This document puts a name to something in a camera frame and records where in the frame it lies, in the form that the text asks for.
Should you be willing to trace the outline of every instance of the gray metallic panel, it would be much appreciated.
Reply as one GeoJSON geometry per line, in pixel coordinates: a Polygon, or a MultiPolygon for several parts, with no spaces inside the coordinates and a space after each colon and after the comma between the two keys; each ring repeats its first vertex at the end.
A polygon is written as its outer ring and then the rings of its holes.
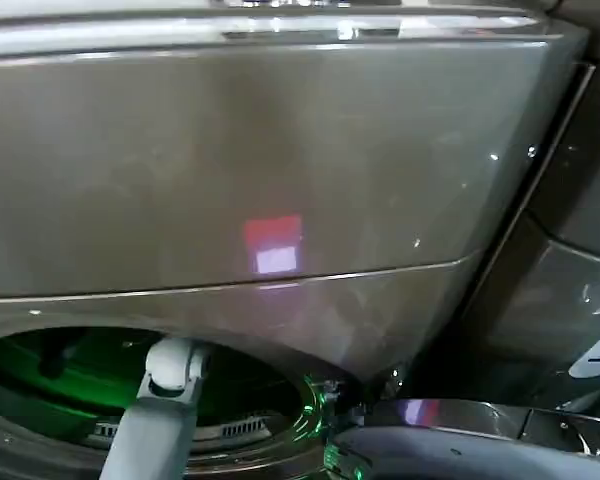
{"type": "Polygon", "coordinates": [[[523,217],[437,346],[447,361],[436,393],[555,408],[600,389],[600,376],[568,374],[599,339],[600,259],[549,240],[523,217]]]}
{"type": "Polygon", "coordinates": [[[0,296],[462,258],[582,40],[540,30],[0,61],[0,296]]]}
{"type": "Polygon", "coordinates": [[[530,208],[553,235],[600,255],[600,64],[530,208]]]}
{"type": "Polygon", "coordinates": [[[227,345],[283,370],[306,373],[314,357],[317,370],[327,362],[368,380],[411,359],[438,333],[475,260],[286,283],[0,299],[0,337],[85,324],[157,329],[227,345]]]}
{"type": "Polygon", "coordinates": [[[561,0],[554,5],[552,15],[586,28],[591,32],[587,56],[600,59],[600,0],[561,0]]]}

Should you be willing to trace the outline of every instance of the appliance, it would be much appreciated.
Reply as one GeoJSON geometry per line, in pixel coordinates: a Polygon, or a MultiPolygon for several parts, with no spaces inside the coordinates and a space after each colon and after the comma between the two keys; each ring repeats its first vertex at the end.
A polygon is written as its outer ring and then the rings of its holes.
{"type": "Polygon", "coordinates": [[[594,32],[588,86],[428,357],[457,361],[425,360],[417,388],[600,416],[600,3],[561,12],[594,32]]]}
{"type": "Polygon", "coordinates": [[[421,388],[591,77],[551,6],[0,1],[0,476],[97,478],[165,334],[241,367],[190,477],[303,477],[421,388]]]}

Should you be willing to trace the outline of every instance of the chrome trim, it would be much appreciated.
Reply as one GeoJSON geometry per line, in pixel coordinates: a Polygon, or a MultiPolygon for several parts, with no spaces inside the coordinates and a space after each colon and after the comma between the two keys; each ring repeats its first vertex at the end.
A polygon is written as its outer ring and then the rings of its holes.
{"type": "Polygon", "coordinates": [[[364,272],[338,273],[333,275],[320,275],[312,277],[296,277],[284,278],[273,281],[255,281],[255,282],[240,282],[220,285],[204,285],[200,287],[183,287],[183,288],[165,288],[155,290],[136,290],[128,292],[94,292],[85,294],[72,295],[49,295],[49,296],[28,296],[28,297],[0,297],[0,304],[15,304],[15,303],[55,303],[55,302],[71,302],[76,300],[99,300],[99,299],[115,299],[129,297],[149,297],[161,295],[177,295],[189,293],[205,293],[213,291],[241,290],[244,288],[253,288],[257,290],[275,290],[283,288],[293,288],[311,283],[319,283],[328,280],[346,280],[365,277],[374,277],[377,275],[386,275],[393,273],[419,272],[426,270],[435,270],[439,268],[454,268],[461,266],[467,262],[475,261],[481,254],[480,250],[476,250],[469,255],[466,255],[457,260],[449,262],[440,262],[426,265],[416,265],[409,267],[386,268],[381,270],[369,270],[364,272]]]}
{"type": "Polygon", "coordinates": [[[129,48],[172,48],[174,45],[231,45],[263,39],[340,42],[373,39],[476,37],[524,33],[540,20],[524,13],[496,16],[472,14],[394,13],[298,15],[297,11],[192,18],[186,15],[0,25],[0,56],[129,48]]]}

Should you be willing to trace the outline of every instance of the stainless steel surface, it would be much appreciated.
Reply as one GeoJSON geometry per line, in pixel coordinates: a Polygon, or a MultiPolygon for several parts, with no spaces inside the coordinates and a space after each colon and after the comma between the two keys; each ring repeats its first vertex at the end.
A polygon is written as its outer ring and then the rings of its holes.
{"type": "Polygon", "coordinates": [[[553,235],[600,256],[600,63],[531,209],[553,235]]]}
{"type": "Polygon", "coordinates": [[[224,287],[0,299],[0,337],[85,324],[155,329],[227,345],[282,369],[309,370],[310,355],[323,368],[327,362],[368,380],[439,331],[475,260],[224,287]]]}
{"type": "Polygon", "coordinates": [[[125,15],[180,13],[182,11],[209,10],[222,7],[285,7],[298,8],[330,7],[406,7],[406,8],[498,8],[501,11],[522,11],[522,7],[545,10],[555,0],[286,0],[249,2],[247,0],[110,0],[108,2],[84,2],[81,0],[0,0],[0,21],[29,20],[40,18],[57,19],[85,15],[110,15],[123,12],[125,15]]]}
{"type": "Polygon", "coordinates": [[[356,428],[397,426],[519,440],[600,457],[600,419],[489,402],[457,399],[381,402],[357,419],[356,428]]]}
{"type": "Polygon", "coordinates": [[[325,466],[351,479],[600,478],[600,421],[462,400],[386,402],[335,435],[325,466]]]}
{"type": "MultiPolygon", "coordinates": [[[[148,328],[362,381],[413,359],[584,41],[482,7],[0,21],[0,337],[148,328]]],[[[14,475],[89,478],[65,447],[0,425],[14,475]]]]}
{"type": "Polygon", "coordinates": [[[0,296],[482,248],[582,32],[467,35],[0,60],[0,296]]]}
{"type": "Polygon", "coordinates": [[[550,137],[545,139],[545,144],[538,147],[538,154],[541,155],[538,165],[535,166],[533,173],[530,173],[530,178],[520,187],[516,194],[516,199],[513,201],[513,207],[515,210],[510,216],[507,217],[504,222],[502,230],[496,234],[493,244],[487,255],[485,256],[485,262],[476,273],[477,278],[474,280],[473,287],[467,292],[467,296],[464,299],[464,305],[459,313],[463,315],[466,313],[466,308],[470,307],[475,300],[476,295],[479,294],[480,289],[491,271],[498,261],[503,248],[507,245],[507,242],[511,238],[518,221],[524,214],[525,209],[529,206],[534,193],[538,189],[544,174],[551,165],[553,158],[555,157],[556,151],[560,146],[565,131],[573,118],[582,98],[587,91],[587,87],[595,73],[595,66],[590,63],[582,63],[574,76],[570,87],[570,94],[565,95],[563,98],[561,109],[556,113],[554,119],[554,128],[550,132],[550,137]]]}
{"type": "Polygon", "coordinates": [[[410,399],[381,402],[364,417],[365,427],[404,425],[444,431],[519,438],[529,409],[489,402],[453,399],[410,399]]]}
{"type": "Polygon", "coordinates": [[[587,56],[600,59],[600,0],[561,0],[551,14],[589,30],[587,56]]]}
{"type": "Polygon", "coordinates": [[[467,314],[436,347],[454,359],[436,388],[559,407],[600,389],[600,375],[568,373],[598,340],[600,258],[548,238],[523,217],[467,314]]]}

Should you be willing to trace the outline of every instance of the robotic arm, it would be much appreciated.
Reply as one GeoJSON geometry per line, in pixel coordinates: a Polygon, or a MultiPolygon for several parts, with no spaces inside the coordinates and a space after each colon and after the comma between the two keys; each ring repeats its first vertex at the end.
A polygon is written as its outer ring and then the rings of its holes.
{"type": "Polygon", "coordinates": [[[209,351],[167,337],[147,355],[136,401],[124,413],[100,480],[180,480],[196,428],[209,351]]]}

